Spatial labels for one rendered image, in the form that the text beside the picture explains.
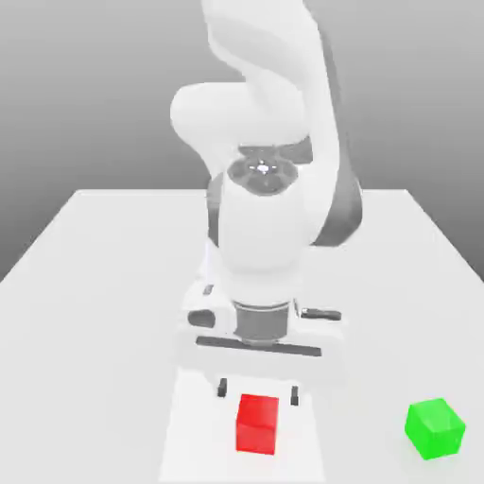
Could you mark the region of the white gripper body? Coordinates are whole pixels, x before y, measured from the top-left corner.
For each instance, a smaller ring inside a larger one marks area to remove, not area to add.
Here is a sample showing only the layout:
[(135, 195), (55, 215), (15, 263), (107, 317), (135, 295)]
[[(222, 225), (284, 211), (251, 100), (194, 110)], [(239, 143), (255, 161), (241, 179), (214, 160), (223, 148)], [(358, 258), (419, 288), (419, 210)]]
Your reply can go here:
[(346, 376), (347, 340), (302, 335), (271, 346), (250, 346), (235, 337), (180, 331), (177, 362), (208, 380), (232, 375), (299, 382), (339, 382)]

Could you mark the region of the small red cube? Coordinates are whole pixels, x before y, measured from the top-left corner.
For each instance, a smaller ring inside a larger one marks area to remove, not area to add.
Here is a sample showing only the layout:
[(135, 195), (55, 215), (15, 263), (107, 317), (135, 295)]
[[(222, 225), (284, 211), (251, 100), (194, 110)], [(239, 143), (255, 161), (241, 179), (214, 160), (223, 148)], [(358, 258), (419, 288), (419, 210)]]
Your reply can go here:
[(242, 394), (235, 421), (235, 449), (274, 456), (278, 415), (277, 397)]

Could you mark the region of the small green cube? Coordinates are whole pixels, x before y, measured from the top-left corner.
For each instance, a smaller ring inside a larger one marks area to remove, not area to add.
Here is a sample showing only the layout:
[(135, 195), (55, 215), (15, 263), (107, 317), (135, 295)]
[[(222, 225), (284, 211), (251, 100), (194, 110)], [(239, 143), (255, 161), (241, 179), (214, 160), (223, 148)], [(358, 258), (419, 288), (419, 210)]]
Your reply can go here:
[(443, 398), (435, 398), (409, 405), (404, 430), (421, 458), (430, 460), (457, 454), (466, 424)]

